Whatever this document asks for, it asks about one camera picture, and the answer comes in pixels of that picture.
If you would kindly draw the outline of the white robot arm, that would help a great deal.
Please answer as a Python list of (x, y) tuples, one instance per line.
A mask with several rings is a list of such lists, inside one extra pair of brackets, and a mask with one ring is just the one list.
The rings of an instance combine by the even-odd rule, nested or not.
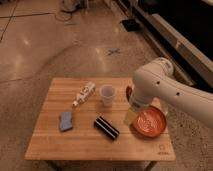
[(137, 113), (144, 111), (157, 97), (213, 129), (213, 93), (172, 79), (173, 72), (173, 64), (164, 57), (139, 67), (132, 77), (130, 108)]

